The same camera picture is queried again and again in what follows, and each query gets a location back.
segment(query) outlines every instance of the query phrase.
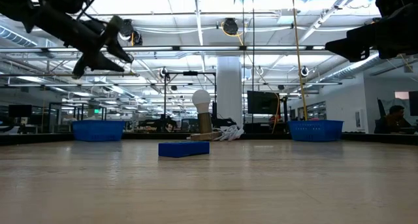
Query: yellow pole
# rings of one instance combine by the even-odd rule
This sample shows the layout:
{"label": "yellow pole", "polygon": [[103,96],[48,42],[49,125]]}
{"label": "yellow pole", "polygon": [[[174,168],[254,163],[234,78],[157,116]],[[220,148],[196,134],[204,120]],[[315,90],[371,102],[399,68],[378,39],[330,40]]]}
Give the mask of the yellow pole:
{"label": "yellow pole", "polygon": [[300,66],[298,25],[296,23],[296,7],[295,7],[295,0],[292,0],[292,1],[293,1],[293,22],[295,23],[295,35],[296,35],[296,51],[297,51],[297,54],[298,54],[300,93],[302,94],[303,113],[305,115],[305,120],[308,120],[308,111],[306,110],[306,101],[305,101],[305,91],[303,89],[303,83],[302,83],[302,72],[301,72],[302,67]]}

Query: white light bulb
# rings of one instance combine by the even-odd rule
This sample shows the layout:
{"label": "white light bulb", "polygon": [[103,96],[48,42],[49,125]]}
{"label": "white light bulb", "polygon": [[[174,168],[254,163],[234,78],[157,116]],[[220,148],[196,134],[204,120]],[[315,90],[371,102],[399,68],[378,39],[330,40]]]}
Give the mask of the white light bulb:
{"label": "white light bulb", "polygon": [[191,100],[199,114],[209,113],[210,94],[206,90],[197,90]]}

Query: computer monitor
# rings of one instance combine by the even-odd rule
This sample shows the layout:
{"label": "computer monitor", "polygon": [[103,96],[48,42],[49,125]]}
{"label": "computer monitor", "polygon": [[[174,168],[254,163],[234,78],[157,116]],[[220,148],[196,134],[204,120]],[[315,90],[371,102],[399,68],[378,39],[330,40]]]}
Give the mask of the computer monitor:
{"label": "computer monitor", "polygon": [[249,114],[279,114],[280,105],[278,93],[267,93],[262,91],[248,91],[248,113]]}
{"label": "computer monitor", "polygon": [[410,111],[411,116],[418,116],[418,91],[410,92]]}
{"label": "computer monitor", "polygon": [[12,118],[31,117],[32,105],[20,105],[20,104],[9,105],[8,116]]}

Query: white column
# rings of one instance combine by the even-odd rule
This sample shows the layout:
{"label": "white column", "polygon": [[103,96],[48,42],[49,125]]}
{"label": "white column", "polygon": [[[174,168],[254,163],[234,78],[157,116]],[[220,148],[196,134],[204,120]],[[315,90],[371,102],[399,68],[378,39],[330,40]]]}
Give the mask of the white column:
{"label": "white column", "polygon": [[242,127],[241,75],[240,57],[217,58],[217,113],[232,118],[239,127]]}

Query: blue foam block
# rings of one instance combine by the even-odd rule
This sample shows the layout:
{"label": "blue foam block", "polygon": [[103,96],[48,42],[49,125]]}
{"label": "blue foam block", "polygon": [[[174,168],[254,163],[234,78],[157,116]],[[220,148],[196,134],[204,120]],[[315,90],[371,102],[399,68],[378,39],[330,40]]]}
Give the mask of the blue foam block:
{"label": "blue foam block", "polygon": [[158,155],[165,157],[185,157],[210,153],[209,142],[164,142],[158,144]]}

